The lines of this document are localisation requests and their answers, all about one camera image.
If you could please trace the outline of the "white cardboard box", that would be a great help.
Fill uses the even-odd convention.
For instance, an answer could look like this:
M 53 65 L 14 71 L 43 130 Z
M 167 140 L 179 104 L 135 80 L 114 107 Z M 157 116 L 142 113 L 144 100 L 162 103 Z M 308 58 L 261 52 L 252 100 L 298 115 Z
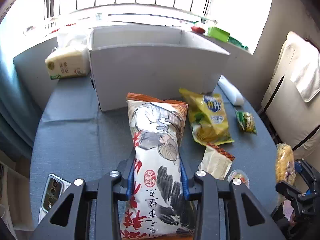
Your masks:
M 127 93 L 177 99 L 179 89 L 212 92 L 230 53 L 191 31 L 153 25 L 94 28 L 89 61 L 100 109 L 126 106 Z

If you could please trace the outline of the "red small object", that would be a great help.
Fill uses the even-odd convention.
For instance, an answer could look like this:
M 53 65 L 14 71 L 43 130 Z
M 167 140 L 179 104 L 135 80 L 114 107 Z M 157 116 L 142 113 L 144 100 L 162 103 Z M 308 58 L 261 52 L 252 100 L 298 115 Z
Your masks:
M 195 25 L 192 26 L 191 29 L 193 32 L 198 33 L 198 34 L 204 34 L 206 32 L 203 28 L 195 26 Z

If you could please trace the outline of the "tissue pack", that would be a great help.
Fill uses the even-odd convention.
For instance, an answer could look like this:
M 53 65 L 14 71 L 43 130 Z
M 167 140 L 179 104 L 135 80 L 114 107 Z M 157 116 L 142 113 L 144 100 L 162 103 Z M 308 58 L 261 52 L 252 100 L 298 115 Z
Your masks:
M 90 72 L 87 35 L 58 36 L 57 47 L 45 59 L 51 80 L 87 76 Z

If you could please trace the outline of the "white remote control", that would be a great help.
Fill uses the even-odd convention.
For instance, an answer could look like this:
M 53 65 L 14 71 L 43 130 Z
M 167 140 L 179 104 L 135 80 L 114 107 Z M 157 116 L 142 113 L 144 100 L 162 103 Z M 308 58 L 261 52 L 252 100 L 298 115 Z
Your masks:
M 245 101 L 240 91 L 232 85 L 223 75 L 220 76 L 218 86 L 227 96 L 233 106 L 243 106 Z

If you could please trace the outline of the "teal curtain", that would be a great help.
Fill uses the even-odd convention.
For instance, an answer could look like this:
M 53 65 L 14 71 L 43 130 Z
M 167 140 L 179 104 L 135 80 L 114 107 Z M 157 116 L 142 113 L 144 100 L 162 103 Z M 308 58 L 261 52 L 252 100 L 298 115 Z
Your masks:
M 42 111 L 1 50 L 1 151 L 11 160 L 31 159 Z

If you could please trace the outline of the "small beige pastry packet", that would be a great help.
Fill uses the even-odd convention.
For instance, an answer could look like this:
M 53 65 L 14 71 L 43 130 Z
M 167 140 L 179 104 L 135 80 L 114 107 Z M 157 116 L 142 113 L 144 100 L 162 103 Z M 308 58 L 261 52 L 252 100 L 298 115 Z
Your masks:
M 223 148 L 208 144 L 198 169 L 211 174 L 215 179 L 224 180 L 235 156 Z

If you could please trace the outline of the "yellow cracker bag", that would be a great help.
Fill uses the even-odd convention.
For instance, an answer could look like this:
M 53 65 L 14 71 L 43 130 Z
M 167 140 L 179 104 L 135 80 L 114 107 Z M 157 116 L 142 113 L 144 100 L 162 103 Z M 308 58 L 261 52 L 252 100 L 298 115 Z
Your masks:
M 221 94 L 197 94 L 179 89 L 188 104 L 188 118 L 195 142 L 207 146 L 232 143 L 229 123 Z

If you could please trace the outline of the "smartphone with sticker case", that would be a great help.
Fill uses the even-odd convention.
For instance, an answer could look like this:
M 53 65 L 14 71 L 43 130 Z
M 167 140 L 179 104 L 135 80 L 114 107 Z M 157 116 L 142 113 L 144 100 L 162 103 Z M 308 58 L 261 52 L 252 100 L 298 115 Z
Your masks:
M 47 181 L 44 187 L 44 192 L 42 194 L 39 219 L 38 223 L 40 224 L 41 220 L 46 216 L 48 211 L 53 207 L 53 205 L 60 198 L 67 188 L 71 185 L 70 182 L 62 179 L 61 177 L 50 173 L 47 177 Z

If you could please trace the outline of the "green plastic box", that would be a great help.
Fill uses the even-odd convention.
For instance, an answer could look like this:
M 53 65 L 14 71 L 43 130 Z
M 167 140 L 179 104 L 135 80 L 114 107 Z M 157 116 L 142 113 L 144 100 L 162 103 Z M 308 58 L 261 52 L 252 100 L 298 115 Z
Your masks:
M 228 42 L 230 33 L 218 28 L 218 27 L 209 27 L 207 35 L 209 37 L 213 37 L 222 42 Z

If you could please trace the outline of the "small jelly cup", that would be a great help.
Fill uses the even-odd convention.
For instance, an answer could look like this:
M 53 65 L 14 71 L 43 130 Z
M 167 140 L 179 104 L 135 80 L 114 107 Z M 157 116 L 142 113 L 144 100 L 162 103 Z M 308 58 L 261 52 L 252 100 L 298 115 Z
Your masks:
M 249 188 L 249 178 L 242 170 L 233 170 L 227 177 L 227 181 L 230 182 L 232 179 L 240 179 Z

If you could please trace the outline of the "yellow round cake package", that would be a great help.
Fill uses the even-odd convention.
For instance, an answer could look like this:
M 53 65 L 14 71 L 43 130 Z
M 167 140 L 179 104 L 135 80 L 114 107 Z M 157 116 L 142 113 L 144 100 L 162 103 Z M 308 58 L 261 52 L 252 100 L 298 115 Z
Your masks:
M 290 145 L 277 145 L 277 159 L 275 164 L 276 182 L 284 181 L 290 185 L 295 183 L 295 158 Z

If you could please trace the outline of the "white ink-painting snack bag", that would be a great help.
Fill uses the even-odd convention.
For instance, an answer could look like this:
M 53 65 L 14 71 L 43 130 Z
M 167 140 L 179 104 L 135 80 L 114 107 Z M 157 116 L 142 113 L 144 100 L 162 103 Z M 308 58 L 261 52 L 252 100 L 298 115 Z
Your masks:
M 178 150 L 188 105 L 136 93 L 128 93 L 126 100 L 135 159 L 121 237 L 191 236 L 196 207 L 183 196 Z

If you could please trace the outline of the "green plastic bag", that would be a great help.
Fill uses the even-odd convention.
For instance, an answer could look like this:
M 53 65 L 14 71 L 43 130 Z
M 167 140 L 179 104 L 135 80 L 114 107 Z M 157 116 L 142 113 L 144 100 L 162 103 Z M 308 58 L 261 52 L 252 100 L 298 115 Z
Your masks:
M 231 43 L 241 49 L 248 51 L 248 46 L 243 45 L 240 41 L 238 41 L 237 39 L 235 39 L 231 36 L 228 38 L 228 43 Z

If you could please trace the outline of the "cream chair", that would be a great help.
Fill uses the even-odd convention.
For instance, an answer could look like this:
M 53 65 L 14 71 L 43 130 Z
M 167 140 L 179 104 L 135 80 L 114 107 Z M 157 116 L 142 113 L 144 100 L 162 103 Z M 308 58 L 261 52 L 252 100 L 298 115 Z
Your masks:
M 310 42 L 289 32 L 261 102 L 279 140 L 292 147 L 295 158 L 319 154 L 319 93 L 304 102 L 290 80 L 296 59 L 316 50 L 319 52 Z

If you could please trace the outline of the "white towel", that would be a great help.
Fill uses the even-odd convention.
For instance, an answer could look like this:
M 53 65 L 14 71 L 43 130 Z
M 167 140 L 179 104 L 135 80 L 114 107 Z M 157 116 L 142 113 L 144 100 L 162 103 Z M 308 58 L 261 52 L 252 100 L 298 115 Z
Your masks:
M 293 63 L 291 82 L 295 84 L 304 102 L 310 102 L 319 93 L 319 52 L 299 56 Z

